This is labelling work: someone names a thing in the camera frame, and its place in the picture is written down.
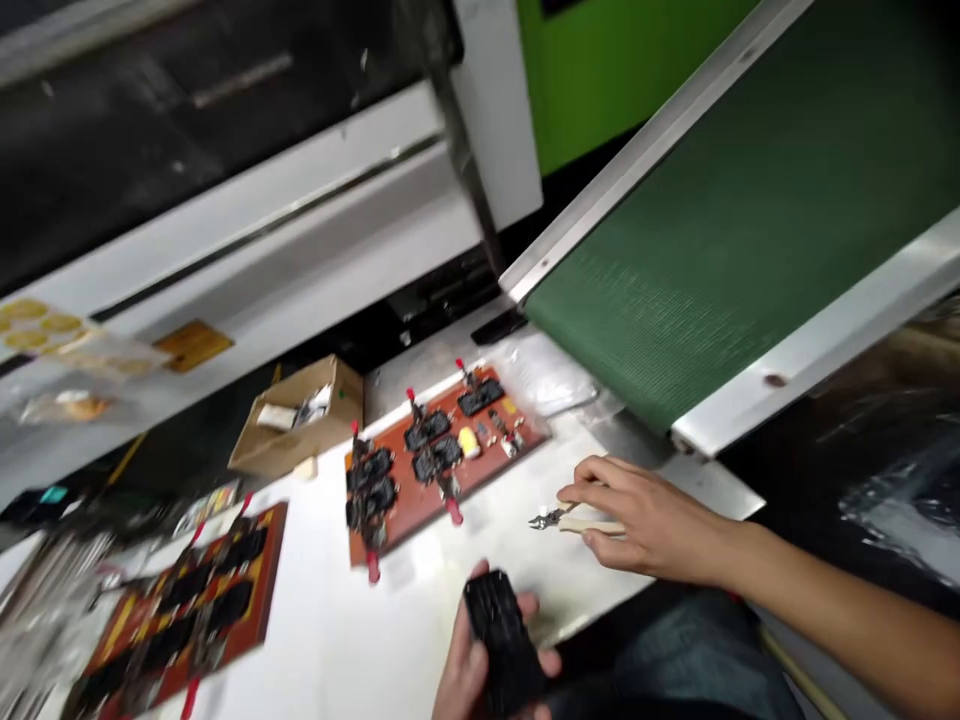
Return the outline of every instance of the human hand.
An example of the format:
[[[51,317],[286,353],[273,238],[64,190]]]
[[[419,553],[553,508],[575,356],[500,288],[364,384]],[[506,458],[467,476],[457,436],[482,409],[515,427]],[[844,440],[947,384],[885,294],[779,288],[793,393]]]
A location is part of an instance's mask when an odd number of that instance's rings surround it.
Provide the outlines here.
[[[486,560],[470,573],[471,578],[483,575],[490,570]],[[531,593],[517,595],[517,605],[523,614],[523,621],[529,622],[540,609],[540,603]],[[540,650],[540,666],[547,677],[560,674],[560,655],[556,650]],[[457,619],[453,623],[453,639],[447,664],[440,676],[437,699],[433,705],[433,720],[474,720],[484,717],[482,703],[479,702],[487,681],[489,659],[487,649],[479,640],[474,640],[470,630],[470,618],[467,616],[466,603],[461,598]],[[537,705],[528,710],[534,720],[550,720],[550,711],[546,705]]]
[[[574,483],[557,498],[603,510],[626,528],[625,540],[595,530],[583,533],[601,565],[723,585],[736,559],[741,523],[717,515],[656,473],[614,457],[588,457],[573,475]]]

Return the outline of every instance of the small cardboard box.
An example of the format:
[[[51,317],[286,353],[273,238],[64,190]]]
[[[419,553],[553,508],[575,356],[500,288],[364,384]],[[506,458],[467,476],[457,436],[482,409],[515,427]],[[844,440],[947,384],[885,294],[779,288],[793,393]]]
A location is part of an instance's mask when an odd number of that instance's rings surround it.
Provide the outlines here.
[[[290,432],[257,425],[264,405],[296,407],[327,383],[333,386],[330,406],[319,420]],[[276,480],[307,458],[350,438],[354,420],[363,427],[363,378],[330,355],[257,396],[230,455],[229,468]]]

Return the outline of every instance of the green conveyor belt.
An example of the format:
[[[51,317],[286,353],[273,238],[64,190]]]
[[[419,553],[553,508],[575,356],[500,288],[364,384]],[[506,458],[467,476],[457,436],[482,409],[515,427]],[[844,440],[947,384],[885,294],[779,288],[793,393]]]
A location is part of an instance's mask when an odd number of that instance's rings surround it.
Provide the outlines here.
[[[526,313],[665,432],[960,205],[951,6],[815,2]]]

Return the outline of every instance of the bolt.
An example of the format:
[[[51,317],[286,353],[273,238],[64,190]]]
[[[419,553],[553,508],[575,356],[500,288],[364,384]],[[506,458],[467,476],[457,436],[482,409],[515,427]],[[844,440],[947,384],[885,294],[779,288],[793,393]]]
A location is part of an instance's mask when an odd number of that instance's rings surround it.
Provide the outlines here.
[[[772,388],[782,388],[786,387],[787,379],[783,375],[778,375],[777,373],[767,373],[763,376],[763,382],[768,387]]]

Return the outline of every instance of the wire cutters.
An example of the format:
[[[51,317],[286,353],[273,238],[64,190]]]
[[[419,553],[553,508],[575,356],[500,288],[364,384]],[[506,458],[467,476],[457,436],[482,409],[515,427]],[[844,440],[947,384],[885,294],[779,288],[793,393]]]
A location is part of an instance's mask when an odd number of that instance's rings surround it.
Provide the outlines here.
[[[558,502],[556,510],[551,510],[543,515],[537,515],[537,517],[530,520],[527,524],[534,530],[546,530],[548,527],[556,527],[560,532],[575,532],[578,535],[584,530],[597,530],[611,537],[626,534],[623,523],[610,520],[583,520],[580,518],[567,517],[567,513],[579,504],[580,503]]]

